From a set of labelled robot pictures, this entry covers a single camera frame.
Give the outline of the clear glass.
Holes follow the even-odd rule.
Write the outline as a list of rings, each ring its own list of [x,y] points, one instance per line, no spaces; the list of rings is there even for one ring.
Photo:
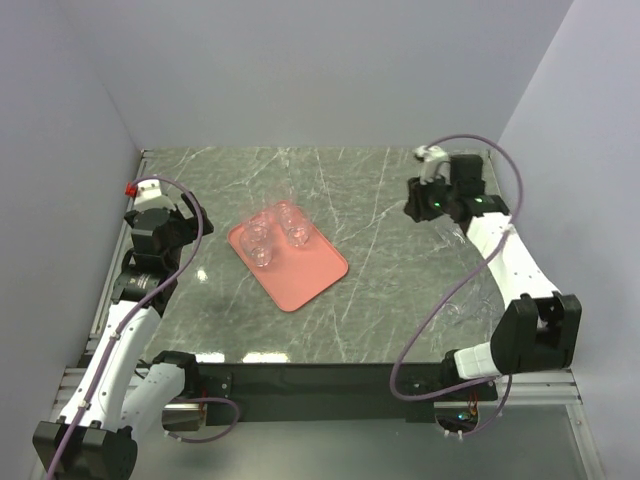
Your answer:
[[[272,260],[272,240],[264,227],[245,229],[240,235],[240,245],[245,255],[257,267],[266,267]]]
[[[250,240],[266,239],[270,234],[271,215],[268,210],[252,213],[245,219],[243,226]]]
[[[268,190],[266,199],[273,221],[284,229],[290,228],[296,205],[294,188],[285,183],[276,184]]]
[[[462,324],[469,316],[469,308],[467,302],[454,301],[451,299],[441,309],[438,318],[441,323],[444,323],[452,328]]]
[[[311,235],[310,220],[299,211],[288,212],[282,219],[287,242],[293,247],[304,246]]]
[[[468,244],[468,239],[461,228],[449,219],[437,219],[434,229],[447,246],[462,247]]]

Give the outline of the clear glass edge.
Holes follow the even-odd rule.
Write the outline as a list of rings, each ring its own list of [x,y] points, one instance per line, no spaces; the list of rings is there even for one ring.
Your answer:
[[[473,289],[467,307],[470,316],[484,322],[493,321],[504,312],[504,304],[498,290]]]

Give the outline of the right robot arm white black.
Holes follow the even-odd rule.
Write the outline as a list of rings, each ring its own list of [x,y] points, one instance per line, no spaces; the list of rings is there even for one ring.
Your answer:
[[[489,341],[446,354],[432,395],[462,399],[497,377],[570,367],[582,305],[544,275],[505,201],[487,193],[483,158],[439,147],[416,156],[423,166],[408,182],[405,213],[415,222],[450,217],[482,256],[505,308]]]

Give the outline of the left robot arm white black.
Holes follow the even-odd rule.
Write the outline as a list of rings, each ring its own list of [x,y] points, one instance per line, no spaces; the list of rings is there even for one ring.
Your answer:
[[[83,378],[54,421],[42,421],[33,445],[49,479],[128,479],[147,434],[158,428],[174,398],[201,389],[192,354],[167,354],[131,384],[142,351],[155,333],[188,262],[213,226],[192,193],[181,196],[185,217],[164,194],[139,195],[125,215],[131,247],[122,258],[99,343]]]

